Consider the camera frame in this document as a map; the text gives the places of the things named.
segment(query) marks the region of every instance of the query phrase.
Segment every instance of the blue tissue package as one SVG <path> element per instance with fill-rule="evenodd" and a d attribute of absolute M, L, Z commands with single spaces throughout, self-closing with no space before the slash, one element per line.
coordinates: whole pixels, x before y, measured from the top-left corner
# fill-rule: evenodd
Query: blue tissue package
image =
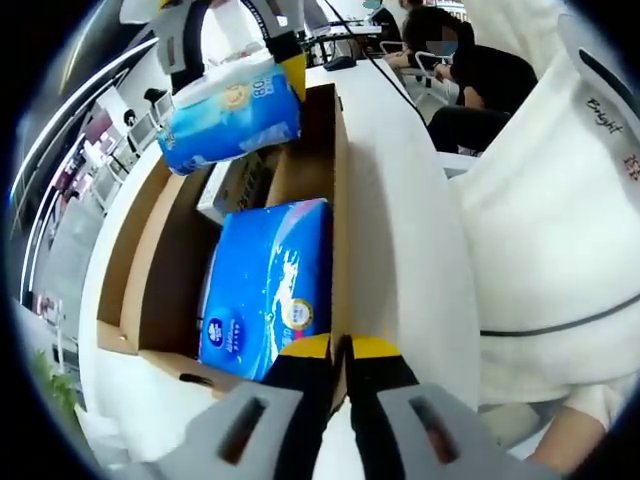
<path fill-rule="evenodd" d="M 197 103 L 176 105 L 158 143 L 169 169 L 188 175 L 204 165 L 299 138 L 299 111 L 284 70 L 273 65 Z"/>
<path fill-rule="evenodd" d="M 260 381 L 292 341 L 331 328 L 326 200 L 227 215 L 213 263 L 200 362 Z"/>

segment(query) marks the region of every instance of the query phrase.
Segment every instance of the white tissue box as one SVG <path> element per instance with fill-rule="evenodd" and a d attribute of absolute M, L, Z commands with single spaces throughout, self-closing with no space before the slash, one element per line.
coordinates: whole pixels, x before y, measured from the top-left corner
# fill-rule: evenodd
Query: white tissue box
<path fill-rule="evenodd" d="M 197 210 L 205 217 L 224 224 L 227 213 L 254 208 L 267 169 L 255 153 L 230 162 L 217 163 L 204 187 Z"/>

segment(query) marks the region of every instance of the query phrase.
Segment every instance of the black cable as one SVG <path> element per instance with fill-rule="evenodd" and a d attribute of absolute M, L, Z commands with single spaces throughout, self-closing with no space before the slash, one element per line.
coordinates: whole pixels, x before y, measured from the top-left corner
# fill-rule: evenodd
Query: black cable
<path fill-rule="evenodd" d="M 340 23 L 342 24 L 342 26 L 347 30 L 347 32 L 349 33 L 349 35 L 351 35 L 353 38 L 355 38 L 355 34 L 353 33 L 353 31 L 351 30 L 351 28 L 349 28 L 348 23 L 345 21 L 344 18 L 342 18 L 342 15 L 340 15 L 338 13 L 338 11 L 334 8 L 333 5 L 331 5 L 331 3 L 329 3 L 329 0 L 324 0 L 325 3 L 329 6 L 329 8 L 331 9 L 331 11 L 334 13 L 334 15 L 336 17 L 338 17 L 338 20 L 340 21 Z M 409 106 L 413 109 L 414 112 L 416 112 L 418 114 L 418 117 L 420 117 L 420 121 L 422 122 L 422 125 L 424 125 L 425 130 L 427 129 L 427 122 L 425 121 L 424 117 L 422 116 L 422 113 L 420 113 L 420 110 L 418 110 L 418 107 L 415 106 L 415 104 L 413 103 L 413 101 L 407 97 L 404 93 L 402 93 L 402 90 L 400 90 L 400 88 L 396 85 L 396 83 L 389 77 L 389 75 L 387 75 L 385 73 L 384 70 L 382 70 L 382 68 L 380 67 L 380 65 L 378 65 L 376 63 L 376 61 L 371 58 L 367 52 L 365 51 L 365 49 L 362 50 L 362 54 L 364 55 L 364 58 L 366 58 L 367 60 L 369 60 L 373 66 L 376 68 L 376 70 L 378 70 L 382 76 L 384 78 L 387 79 L 387 81 L 391 84 L 391 86 L 394 88 L 394 90 L 396 92 L 398 92 L 398 95 L 400 95 L 402 97 L 402 99 L 407 102 L 409 104 Z"/>

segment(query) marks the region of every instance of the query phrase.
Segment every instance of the black object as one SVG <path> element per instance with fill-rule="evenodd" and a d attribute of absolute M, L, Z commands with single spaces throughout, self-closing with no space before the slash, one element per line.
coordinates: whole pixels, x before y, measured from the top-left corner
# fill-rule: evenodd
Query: black object
<path fill-rule="evenodd" d="M 393 14 L 386 8 L 379 9 L 371 17 L 371 23 L 378 25 L 382 28 L 382 33 L 378 38 L 367 38 L 366 48 L 369 53 L 383 53 L 380 42 L 402 42 L 402 35 L 400 35 L 400 28 L 396 23 L 396 19 Z M 394 53 L 402 50 L 402 46 L 389 45 L 387 51 Z"/>
<path fill-rule="evenodd" d="M 307 352 L 294 356 L 284 350 L 261 382 L 302 393 L 282 441 L 274 478 L 313 477 L 322 433 L 331 417 L 333 392 L 340 376 L 340 370 L 334 368 L 331 360 L 329 335 L 326 338 L 324 358 L 313 358 Z"/>
<path fill-rule="evenodd" d="M 429 136 L 439 152 L 458 153 L 458 145 L 484 152 L 510 119 L 505 112 L 449 105 L 433 115 Z"/>
<path fill-rule="evenodd" d="M 147 88 L 147 91 L 144 92 L 144 98 L 145 100 L 148 100 L 153 107 L 166 94 L 166 90 L 160 90 L 158 88 Z"/>
<path fill-rule="evenodd" d="M 472 87 L 488 110 L 515 114 L 538 83 L 524 59 L 483 45 L 458 49 L 451 76 L 458 85 Z"/>
<path fill-rule="evenodd" d="M 344 23 L 348 23 L 353 26 L 362 26 L 362 20 L 346 20 Z M 341 21 L 329 22 L 330 27 L 342 27 L 344 25 Z"/>
<path fill-rule="evenodd" d="M 343 55 L 342 57 L 334 58 L 330 62 L 324 64 L 324 69 L 327 72 L 333 72 L 334 70 L 344 70 L 346 68 L 353 68 L 356 66 L 356 61 L 353 57 Z"/>
<path fill-rule="evenodd" d="M 401 356 L 358 358 L 351 337 L 340 340 L 340 349 L 345 355 L 351 427 L 365 478 L 405 478 L 402 456 L 378 393 L 417 385 L 418 380 Z"/>
<path fill-rule="evenodd" d="M 321 40 L 318 45 L 320 45 L 320 53 L 322 55 L 322 64 L 324 65 L 325 63 L 327 63 L 329 61 L 329 57 L 327 55 L 327 49 L 324 46 L 324 40 Z"/>
<path fill-rule="evenodd" d="M 171 86 L 174 94 L 204 75 L 201 33 L 204 15 L 208 8 L 209 3 L 203 1 L 193 2 L 189 7 L 187 21 L 182 31 L 185 68 L 171 74 Z"/>

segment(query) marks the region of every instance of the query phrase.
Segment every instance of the cardboard divider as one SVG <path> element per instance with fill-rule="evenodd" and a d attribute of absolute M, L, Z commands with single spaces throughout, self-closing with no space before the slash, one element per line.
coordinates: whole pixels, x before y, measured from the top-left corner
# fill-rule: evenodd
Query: cardboard divider
<path fill-rule="evenodd" d="M 339 105 L 334 85 L 308 90 L 302 137 L 281 150 L 267 199 L 272 206 L 327 198 L 333 206 L 335 339 L 348 332 L 350 318 L 348 143 Z M 180 380 L 210 386 L 219 396 L 243 379 L 197 361 L 198 306 L 220 236 L 220 228 L 196 211 L 209 173 L 203 169 L 187 177 L 170 176 L 148 215 L 137 217 L 141 233 L 126 275 L 120 318 L 111 326 L 117 326 L 131 351 Z"/>
<path fill-rule="evenodd" d="M 120 329 L 124 293 L 145 227 L 144 219 L 149 217 L 170 176 L 171 172 L 160 158 L 133 200 L 110 252 L 97 314 L 98 347 L 104 350 L 130 355 L 137 353 Z"/>

